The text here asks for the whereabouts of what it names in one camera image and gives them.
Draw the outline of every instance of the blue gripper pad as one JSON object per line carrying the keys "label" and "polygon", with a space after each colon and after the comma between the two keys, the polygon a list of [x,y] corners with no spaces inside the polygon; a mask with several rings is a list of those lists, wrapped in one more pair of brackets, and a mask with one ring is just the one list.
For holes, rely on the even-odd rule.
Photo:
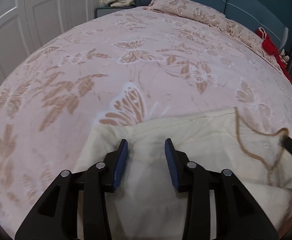
{"label": "blue gripper pad", "polygon": [[128,142],[125,141],[123,148],[117,159],[116,166],[114,168],[114,181],[112,184],[112,187],[114,188],[114,190],[116,190],[119,187],[120,182],[122,180],[127,157],[128,157]]}
{"label": "blue gripper pad", "polygon": [[169,146],[168,140],[165,141],[165,155],[166,160],[169,168],[169,173],[171,177],[172,184],[176,190],[179,189],[180,183],[179,183],[179,172],[174,160],[174,156],[172,154],[172,149]]}

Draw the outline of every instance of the metal pivot bolt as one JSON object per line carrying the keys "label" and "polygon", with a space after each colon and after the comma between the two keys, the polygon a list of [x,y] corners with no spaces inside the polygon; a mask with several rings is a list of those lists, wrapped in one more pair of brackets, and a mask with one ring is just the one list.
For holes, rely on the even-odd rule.
{"label": "metal pivot bolt", "polygon": [[223,174],[225,176],[231,176],[233,174],[233,172],[231,170],[229,170],[229,169],[225,169],[225,170],[223,170]]}
{"label": "metal pivot bolt", "polygon": [[67,177],[70,174],[70,171],[64,170],[61,172],[62,177]]}
{"label": "metal pivot bolt", "polygon": [[100,162],[100,163],[96,163],[96,168],[98,169],[102,169],[102,168],[105,168],[106,164],[103,163],[103,162]]}
{"label": "metal pivot bolt", "polygon": [[194,162],[188,162],[188,163],[187,163],[187,167],[188,167],[188,168],[194,169],[194,168],[196,168],[196,166],[197,166],[197,164],[194,163]]}

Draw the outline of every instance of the leaf pattern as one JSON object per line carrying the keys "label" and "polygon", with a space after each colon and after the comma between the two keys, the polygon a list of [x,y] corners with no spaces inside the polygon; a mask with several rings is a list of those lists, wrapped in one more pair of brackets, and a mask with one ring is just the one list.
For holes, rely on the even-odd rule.
{"label": "leaf pattern", "polygon": [[31,205],[35,203],[37,198],[47,189],[53,180],[54,177],[52,175],[52,167],[50,164],[46,164],[43,172],[38,177],[36,176],[36,178],[33,174],[23,174],[22,183]]}
{"label": "leaf pattern", "polygon": [[90,52],[88,52],[87,54],[87,58],[88,59],[93,59],[94,57],[101,57],[101,58],[111,58],[109,55],[107,54],[103,54],[103,53],[94,53],[96,49],[92,49]]}
{"label": "leaf pattern", "polygon": [[169,55],[167,57],[167,66],[173,64],[176,61],[176,56],[175,55]]}
{"label": "leaf pattern", "polygon": [[[36,90],[41,90],[44,93],[42,107],[51,107],[52,109],[46,114],[45,118],[40,124],[39,131],[45,130],[48,126],[54,123],[57,117],[67,110],[69,114],[73,114],[79,105],[79,98],[85,96],[94,87],[93,78],[107,77],[104,74],[93,74],[83,78],[79,78],[76,82],[71,81],[58,81],[53,83],[59,75],[63,72],[53,73],[47,77],[44,86],[38,87]],[[78,95],[72,92],[75,86],[77,87]]]}
{"label": "leaf pattern", "polygon": [[182,27],[182,26],[187,24],[186,22],[171,21],[171,20],[168,20],[168,19],[164,19],[163,21],[167,22],[167,23],[173,23],[174,25],[179,26],[179,27]]}
{"label": "leaf pattern", "polygon": [[79,93],[80,97],[83,97],[89,91],[91,91],[94,87],[94,84],[95,84],[94,81],[92,80],[91,76],[86,76],[86,77],[78,80],[77,82],[79,82],[78,93]]}
{"label": "leaf pattern", "polygon": [[18,204],[21,200],[19,199],[19,197],[17,197],[17,195],[13,192],[7,192],[7,198],[12,201],[15,202],[16,204]]}
{"label": "leaf pattern", "polygon": [[218,54],[216,53],[216,52],[214,52],[213,50],[211,50],[211,49],[209,49],[209,50],[207,50],[207,53],[209,54],[209,55],[211,55],[211,56],[218,56]]}
{"label": "leaf pattern", "polygon": [[230,61],[230,60],[228,60],[227,58],[224,58],[224,57],[222,57],[222,58],[220,59],[220,62],[221,62],[222,64],[228,66],[228,67],[233,65],[233,62],[232,62],[232,61]]}
{"label": "leaf pattern", "polygon": [[178,0],[174,0],[174,1],[171,1],[169,2],[170,5],[177,5],[178,4]]}
{"label": "leaf pattern", "polygon": [[248,106],[254,105],[254,94],[246,82],[241,82],[241,90],[236,91],[236,99],[237,101],[245,103]]}
{"label": "leaf pattern", "polygon": [[205,35],[201,35],[197,32],[193,32],[186,29],[183,29],[183,30],[175,29],[175,30],[180,33],[179,37],[185,37],[187,40],[194,41],[200,44],[202,44],[202,41],[208,41]]}
{"label": "leaf pattern", "polygon": [[22,95],[28,90],[32,80],[23,82],[11,95],[7,103],[7,116],[14,118],[16,112],[19,111],[22,105]]}
{"label": "leaf pattern", "polygon": [[129,19],[129,21],[124,21],[121,20],[117,23],[115,23],[115,25],[123,25],[126,28],[129,28],[129,30],[133,30],[133,29],[145,29],[146,27],[142,27],[140,26],[140,24],[144,24],[143,21],[136,21],[136,19]]}
{"label": "leaf pattern", "polygon": [[0,92],[0,111],[3,108],[3,106],[5,105],[8,97],[9,97],[9,86],[7,83],[5,83],[3,85],[2,91]]}
{"label": "leaf pattern", "polygon": [[27,64],[30,64],[34,61],[36,61],[41,55],[42,55],[43,51],[39,51],[37,52],[33,57],[31,57],[28,61]]}
{"label": "leaf pattern", "polygon": [[44,48],[43,52],[44,52],[44,54],[49,54],[49,53],[51,53],[51,52],[53,52],[55,50],[59,50],[59,49],[61,49],[61,47],[59,47],[59,46],[51,46],[51,47]]}
{"label": "leaf pattern", "polygon": [[133,83],[124,86],[123,91],[111,102],[110,107],[111,111],[97,115],[99,123],[123,126],[145,121],[145,102],[141,92]]}
{"label": "leaf pattern", "polygon": [[0,137],[0,176],[4,188],[10,187],[14,179],[14,164],[10,156],[15,151],[17,135],[12,135],[13,128],[13,125],[7,124],[3,137]]}
{"label": "leaf pattern", "polygon": [[180,6],[177,7],[177,12],[178,12],[178,13],[182,13],[183,10],[185,10],[186,8],[187,8],[186,5],[180,5]]}

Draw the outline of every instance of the butterfly pattern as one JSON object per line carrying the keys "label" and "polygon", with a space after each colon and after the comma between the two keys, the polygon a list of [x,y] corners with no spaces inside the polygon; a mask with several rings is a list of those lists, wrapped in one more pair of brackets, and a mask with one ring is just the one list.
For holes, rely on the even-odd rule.
{"label": "butterfly pattern", "polygon": [[164,61],[164,57],[156,55],[153,52],[139,49],[145,44],[146,40],[131,41],[131,42],[118,42],[113,46],[122,49],[129,49],[120,59],[117,60],[119,64],[132,64],[140,60],[142,61]]}
{"label": "butterfly pattern", "polygon": [[110,111],[97,114],[95,123],[133,125],[147,119],[147,108],[140,90],[133,83],[124,85],[123,91],[110,103]]}
{"label": "butterfly pattern", "polygon": [[[236,100],[243,104],[245,119],[248,120],[252,128],[262,130],[263,132],[270,132],[270,119],[272,115],[270,107],[260,99],[257,99],[257,96],[254,95],[254,92],[245,81],[241,81],[240,87],[241,89],[236,90]],[[254,121],[251,111],[259,113],[260,124]]]}

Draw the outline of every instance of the brown string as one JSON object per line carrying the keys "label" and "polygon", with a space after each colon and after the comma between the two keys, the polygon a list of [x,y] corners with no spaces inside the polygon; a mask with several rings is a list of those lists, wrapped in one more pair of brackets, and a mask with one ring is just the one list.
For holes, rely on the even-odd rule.
{"label": "brown string", "polygon": [[259,160],[266,168],[267,170],[267,175],[268,175],[268,185],[269,186],[272,186],[272,182],[271,182],[271,174],[273,172],[273,170],[278,166],[279,164],[279,161],[284,153],[284,148],[281,147],[281,150],[280,152],[277,154],[277,159],[275,160],[274,164],[273,165],[269,165],[265,159],[263,157],[260,157],[259,155],[256,155],[254,153],[251,153],[249,152],[243,145],[241,139],[240,139],[240,119],[242,120],[242,122],[247,125],[253,132],[257,133],[257,134],[260,134],[260,135],[264,135],[264,136],[277,136],[278,134],[284,132],[284,136],[289,136],[289,131],[287,128],[281,128],[280,130],[278,130],[277,132],[273,133],[273,134],[268,134],[268,133],[261,133],[257,130],[255,130],[254,128],[250,127],[246,122],[245,120],[239,115],[238,113],[238,109],[235,108],[236,110],[236,136],[237,136],[237,141],[239,143],[239,146],[241,148],[241,150],[247,154],[249,157],[253,158],[253,159],[256,159],[256,160]]}

